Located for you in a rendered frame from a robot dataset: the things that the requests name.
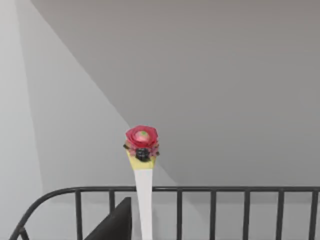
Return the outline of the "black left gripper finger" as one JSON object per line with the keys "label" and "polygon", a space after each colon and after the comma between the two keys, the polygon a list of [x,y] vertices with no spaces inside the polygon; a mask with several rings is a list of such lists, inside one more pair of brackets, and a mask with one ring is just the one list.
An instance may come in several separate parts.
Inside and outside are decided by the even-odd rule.
{"label": "black left gripper finger", "polygon": [[132,240],[132,199],[125,197],[84,240]]}

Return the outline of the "white spoon with red flower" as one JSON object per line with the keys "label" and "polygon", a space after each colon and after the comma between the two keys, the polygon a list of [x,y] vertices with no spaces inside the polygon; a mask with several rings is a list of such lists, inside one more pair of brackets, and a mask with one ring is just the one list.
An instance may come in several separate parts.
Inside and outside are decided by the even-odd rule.
{"label": "white spoon with red flower", "polygon": [[153,240],[153,169],[160,155],[156,128],[137,125],[125,133],[123,147],[135,179],[142,240]]}

